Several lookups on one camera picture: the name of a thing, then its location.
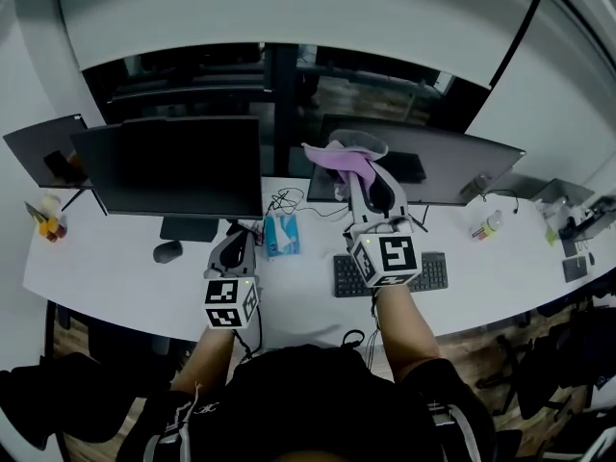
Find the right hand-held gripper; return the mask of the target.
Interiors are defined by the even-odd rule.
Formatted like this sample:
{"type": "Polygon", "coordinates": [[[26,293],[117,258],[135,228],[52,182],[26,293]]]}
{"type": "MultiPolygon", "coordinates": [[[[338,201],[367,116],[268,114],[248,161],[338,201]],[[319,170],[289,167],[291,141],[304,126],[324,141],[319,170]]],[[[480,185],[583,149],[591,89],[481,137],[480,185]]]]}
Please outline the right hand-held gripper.
{"type": "Polygon", "coordinates": [[[345,232],[348,252],[368,288],[407,284],[420,274],[414,220],[407,214],[400,183],[384,167],[373,169],[373,207],[382,214],[370,215],[360,178],[355,172],[348,174],[352,213],[345,232]]]}

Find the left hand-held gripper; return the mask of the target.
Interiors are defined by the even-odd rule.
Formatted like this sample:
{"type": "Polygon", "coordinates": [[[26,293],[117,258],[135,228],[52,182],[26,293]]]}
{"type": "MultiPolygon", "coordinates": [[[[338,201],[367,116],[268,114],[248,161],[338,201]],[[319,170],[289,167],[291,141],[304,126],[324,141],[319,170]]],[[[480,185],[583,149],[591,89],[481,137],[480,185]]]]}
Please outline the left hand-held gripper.
{"type": "Polygon", "coordinates": [[[248,328],[260,303],[255,270],[252,232],[236,232],[213,248],[204,271],[202,301],[211,329],[248,328]],[[232,270],[240,265],[242,272],[232,270]]]}

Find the purple cloth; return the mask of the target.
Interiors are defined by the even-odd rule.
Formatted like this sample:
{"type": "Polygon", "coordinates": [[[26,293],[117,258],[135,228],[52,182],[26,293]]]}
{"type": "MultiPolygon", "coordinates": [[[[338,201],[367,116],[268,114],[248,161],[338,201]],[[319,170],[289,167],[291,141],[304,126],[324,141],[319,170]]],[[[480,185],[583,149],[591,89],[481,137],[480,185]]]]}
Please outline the purple cloth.
{"type": "Polygon", "coordinates": [[[336,129],[331,133],[326,147],[316,147],[306,142],[302,147],[309,161],[338,173],[340,180],[334,183],[334,199],[337,201],[349,198],[351,173],[357,175],[361,187],[368,192],[376,179],[371,162],[378,161],[389,152],[384,141],[354,129],[336,129]]]}

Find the wide black curved monitor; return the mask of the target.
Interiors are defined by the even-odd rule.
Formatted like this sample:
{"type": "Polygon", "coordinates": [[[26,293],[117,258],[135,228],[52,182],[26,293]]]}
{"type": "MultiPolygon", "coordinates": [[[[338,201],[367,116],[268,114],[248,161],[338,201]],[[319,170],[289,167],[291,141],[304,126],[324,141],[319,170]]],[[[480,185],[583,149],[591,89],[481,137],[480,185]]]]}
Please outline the wide black curved monitor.
{"type": "MultiPolygon", "coordinates": [[[[348,115],[326,115],[320,139],[313,146],[326,147],[336,129],[363,131],[388,145],[388,154],[371,165],[384,167],[400,183],[408,208],[411,205],[464,207],[487,193],[526,154],[521,148],[466,134],[348,115]]],[[[315,168],[309,200],[334,201],[334,183],[340,180],[338,173],[312,164],[315,168]]],[[[365,189],[363,192],[370,215],[382,214],[373,207],[373,185],[368,192],[365,189]]]]}

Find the person's right forearm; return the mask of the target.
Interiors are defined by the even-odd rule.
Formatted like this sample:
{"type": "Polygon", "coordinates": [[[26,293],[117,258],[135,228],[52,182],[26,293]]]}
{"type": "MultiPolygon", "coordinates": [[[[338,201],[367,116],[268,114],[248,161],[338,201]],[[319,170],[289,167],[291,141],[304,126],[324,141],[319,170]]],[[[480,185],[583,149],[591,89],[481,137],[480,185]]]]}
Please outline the person's right forearm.
{"type": "Polygon", "coordinates": [[[396,383],[420,364],[441,357],[440,349],[407,286],[380,288],[376,316],[396,383]]]}

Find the person's left forearm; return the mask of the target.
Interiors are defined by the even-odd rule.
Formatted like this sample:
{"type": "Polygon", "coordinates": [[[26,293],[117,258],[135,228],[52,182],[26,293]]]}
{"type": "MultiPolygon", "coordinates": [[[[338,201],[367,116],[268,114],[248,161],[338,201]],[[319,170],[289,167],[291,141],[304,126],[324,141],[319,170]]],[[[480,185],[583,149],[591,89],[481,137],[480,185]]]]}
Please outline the person's left forearm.
{"type": "Polygon", "coordinates": [[[206,329],[170,390],[194,396],[223,387],[232,358],[235,335],[229,329],[206,329]]]}

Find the black monitor with flat stand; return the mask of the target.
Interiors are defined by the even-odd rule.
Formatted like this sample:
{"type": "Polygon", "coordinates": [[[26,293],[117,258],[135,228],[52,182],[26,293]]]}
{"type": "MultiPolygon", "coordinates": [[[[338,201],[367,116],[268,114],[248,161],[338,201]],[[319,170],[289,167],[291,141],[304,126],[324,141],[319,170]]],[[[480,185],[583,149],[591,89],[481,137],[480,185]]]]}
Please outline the black monitor with flat stand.
{"type": "Polygon", "coordinates": [[[264,214],[254,116],[131,120],[71,141],[107,212],[160,217],[163,240],[209,243],[220,221],[264,214]]]}

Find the small black monitor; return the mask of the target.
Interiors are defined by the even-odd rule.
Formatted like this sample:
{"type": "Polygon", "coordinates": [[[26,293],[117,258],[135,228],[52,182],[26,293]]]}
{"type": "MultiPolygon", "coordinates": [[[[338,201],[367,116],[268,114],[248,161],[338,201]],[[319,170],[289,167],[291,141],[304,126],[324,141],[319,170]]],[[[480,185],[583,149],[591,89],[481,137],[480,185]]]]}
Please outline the small black monitor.
{"type": "Polygon", "coordinates": [[[3,139],[40,188],[76,190],[62,212],[80,195],[91,192],[103,215],[107,216],[102,199],[86,175],[71,141],[73,134],[87,130],[81,115],[67,115],[17,130],[3,139]]]}

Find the blue tissue packet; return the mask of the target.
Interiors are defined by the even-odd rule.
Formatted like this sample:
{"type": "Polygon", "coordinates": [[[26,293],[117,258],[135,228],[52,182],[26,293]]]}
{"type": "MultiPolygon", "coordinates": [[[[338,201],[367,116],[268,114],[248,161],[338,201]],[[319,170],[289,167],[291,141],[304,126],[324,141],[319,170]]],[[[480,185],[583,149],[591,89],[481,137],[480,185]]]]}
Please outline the blue tissue packet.
{"type": "Polygon", "coordinates": [[[299,231],[295,215],[267,216],[264,246],[269,258],[300,254],[299,231]]]}

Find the black computer mouse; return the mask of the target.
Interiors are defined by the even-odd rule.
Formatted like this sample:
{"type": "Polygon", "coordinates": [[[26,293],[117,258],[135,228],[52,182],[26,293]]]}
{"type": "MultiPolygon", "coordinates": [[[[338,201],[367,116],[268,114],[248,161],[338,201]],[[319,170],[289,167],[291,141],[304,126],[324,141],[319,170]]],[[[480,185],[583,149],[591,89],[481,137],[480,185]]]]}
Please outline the black computer mouse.
{"type": "Polygon", "coordinates": [[[153,250],[153,260],[157,264],[168,264],[183,255],[179,241],[168,241],[157,245],[153,250]]]}

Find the black keyboard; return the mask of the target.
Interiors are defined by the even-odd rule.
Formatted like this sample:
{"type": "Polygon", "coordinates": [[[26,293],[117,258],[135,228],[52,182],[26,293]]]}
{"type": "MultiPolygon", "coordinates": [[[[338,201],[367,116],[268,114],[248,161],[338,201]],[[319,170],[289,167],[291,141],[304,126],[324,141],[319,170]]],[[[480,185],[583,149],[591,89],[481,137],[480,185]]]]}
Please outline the black keyboard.
{"type": "MultiPolygon", "coordinates": [[[[423,272],[410,281],[407,286],[412,293],[444,290],[449,287],[446,255],[443,252],[422,253],[423,272]]],[[[349,255],[335,255],[334,296],[370,296],[359,270],[349,255]]]]}

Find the clear bottle with green label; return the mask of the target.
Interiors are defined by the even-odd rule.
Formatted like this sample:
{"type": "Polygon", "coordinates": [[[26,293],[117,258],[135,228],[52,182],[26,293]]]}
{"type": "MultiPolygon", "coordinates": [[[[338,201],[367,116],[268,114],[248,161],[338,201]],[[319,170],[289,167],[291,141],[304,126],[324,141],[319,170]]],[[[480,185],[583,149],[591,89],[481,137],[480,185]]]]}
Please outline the clear bottle with green label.
{"type": "Polygon", "coordinates": [[[496,210],[470,231],[470,237],[473,241],[482,242],[495,234],[501,228],[502,223],[502,211],[496,210]]]}

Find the person's black clothing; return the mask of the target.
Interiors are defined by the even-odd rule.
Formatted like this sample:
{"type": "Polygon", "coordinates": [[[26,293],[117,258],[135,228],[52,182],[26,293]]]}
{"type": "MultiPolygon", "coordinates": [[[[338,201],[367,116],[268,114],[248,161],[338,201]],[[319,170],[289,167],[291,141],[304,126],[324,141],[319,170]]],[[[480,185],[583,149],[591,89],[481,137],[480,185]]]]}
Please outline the person's black clothing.
{"type": "Polygon", "coordinates": [[[212,392],[152,396],[116,462],[272,462],[309,451],[347,462],[495,462],[497,442],[448,360],[395,383],[356,350],[296,346],[239,365],[212,392]]]}

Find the small dark keyboard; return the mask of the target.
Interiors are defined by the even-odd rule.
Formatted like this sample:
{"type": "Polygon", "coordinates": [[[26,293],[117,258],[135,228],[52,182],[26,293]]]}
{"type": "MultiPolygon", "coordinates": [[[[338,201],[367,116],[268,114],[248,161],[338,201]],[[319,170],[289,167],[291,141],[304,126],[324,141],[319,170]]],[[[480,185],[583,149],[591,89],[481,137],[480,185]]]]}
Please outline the small dark keyboard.
{"type": "Polygon", "coordinates": [[[562,261],[563,276],[566,283],[571,283],[588,274],[585,256],[576,256],[562,261]]]}

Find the black office chair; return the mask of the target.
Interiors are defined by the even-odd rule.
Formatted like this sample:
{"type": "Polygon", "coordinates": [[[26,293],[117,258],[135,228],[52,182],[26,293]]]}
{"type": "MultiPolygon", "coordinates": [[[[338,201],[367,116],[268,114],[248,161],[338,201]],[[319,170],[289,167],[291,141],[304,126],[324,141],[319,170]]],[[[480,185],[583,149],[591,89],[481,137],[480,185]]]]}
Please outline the black office chair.
{"type": "Polygon", "coordinates": [[[168,386],[174,364],[128,360],[101,364],[73,352],[0,372],[0,410],[33,447],[64,433],[88,443],[116,436],[134,401],[168,386]]]}

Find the dark laptop on stand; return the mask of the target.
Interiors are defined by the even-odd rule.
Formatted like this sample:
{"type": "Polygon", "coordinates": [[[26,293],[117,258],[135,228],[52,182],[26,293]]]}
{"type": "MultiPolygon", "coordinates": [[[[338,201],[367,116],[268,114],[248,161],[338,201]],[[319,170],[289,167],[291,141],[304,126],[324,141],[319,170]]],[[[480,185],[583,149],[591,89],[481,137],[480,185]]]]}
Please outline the dark laptop on stand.
{"type": "Polygon", "coordinates": [[[604,229],[616,222],[616,196],[602,196],[591,207],[590,216],[580,223],[570,218],[559,231],[564,241],[582,242],[597,237],[604,229]]]}

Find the black office chairs with bags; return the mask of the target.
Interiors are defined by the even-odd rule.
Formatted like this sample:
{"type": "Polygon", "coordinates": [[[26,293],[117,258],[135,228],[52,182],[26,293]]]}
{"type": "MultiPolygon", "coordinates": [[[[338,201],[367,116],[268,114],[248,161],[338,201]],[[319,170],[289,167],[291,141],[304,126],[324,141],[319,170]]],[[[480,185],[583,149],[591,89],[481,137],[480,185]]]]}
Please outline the black office chairs with bags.
{"type": "Polygon", "coordinates": [[[517,400],[525,421],[549,409],[555,424],[566,422],[555,438],[540,444],[539,452],[549,448],[582,453],[601,430],[616,425],[614,410],[602,421],[590,413],[577,414],[570,408],[571,398],[552,398],[559,389],[592,390],[616,377],[616,307],[577,311],[547,335],[525,344],[514,346],[502,335],[497,343],[505,353],[500,371],[479,379],[475,386],[479,390],[509,387],[503,406],[493,411],[495,417],[504,415],[517,400]]]}

